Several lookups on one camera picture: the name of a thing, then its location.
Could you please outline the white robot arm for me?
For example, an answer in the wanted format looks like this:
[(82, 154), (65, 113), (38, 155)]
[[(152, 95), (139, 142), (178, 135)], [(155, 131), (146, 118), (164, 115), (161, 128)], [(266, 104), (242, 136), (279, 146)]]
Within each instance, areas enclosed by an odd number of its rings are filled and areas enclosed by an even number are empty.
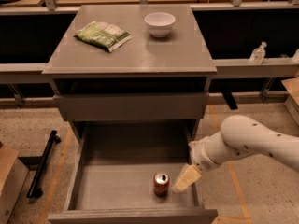
[(191, 141), (189, 147), (191, 163), (183, 167), (173, 184), (172, 190), (176, 193), (199, 180), (203, 172), (254, 154), (263, 154), (299, 171), (298, 137), (277, 133), (242, 115), (226, 118), (217, 133)]

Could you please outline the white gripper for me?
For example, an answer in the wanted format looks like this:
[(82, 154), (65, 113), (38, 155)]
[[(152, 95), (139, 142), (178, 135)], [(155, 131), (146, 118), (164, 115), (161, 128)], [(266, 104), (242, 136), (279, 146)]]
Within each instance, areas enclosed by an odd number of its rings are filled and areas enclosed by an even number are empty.
[(227, 161), (229, 148), (220, 136), (206, 136), (189, 143), (192, 164), (186, 164), (178, 175), (172, 190), (181, 193), (202, 177), (202, 171), (209, 172)]

